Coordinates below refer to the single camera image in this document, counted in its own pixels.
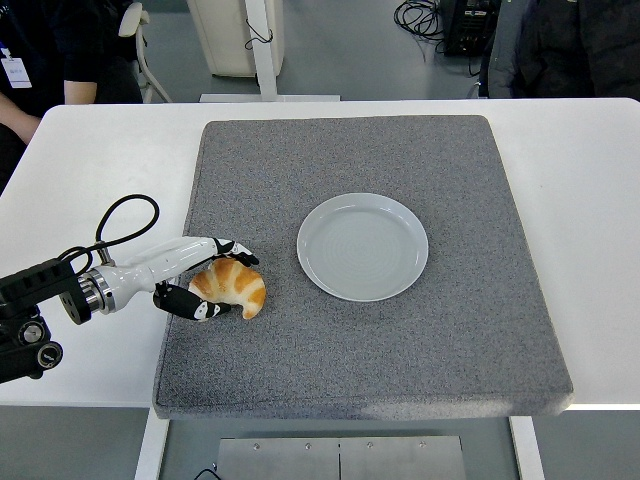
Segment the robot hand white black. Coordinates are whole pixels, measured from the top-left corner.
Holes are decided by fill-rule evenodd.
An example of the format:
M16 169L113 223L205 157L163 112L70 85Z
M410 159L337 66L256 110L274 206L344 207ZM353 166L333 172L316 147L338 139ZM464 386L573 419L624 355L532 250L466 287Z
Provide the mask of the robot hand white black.
M206 321L233 306L249 320L263 308L266 286L253 267L258 259L233 240L180 237L131 258L95 269L104 314L124 308L139 292L151 292L157 308Z

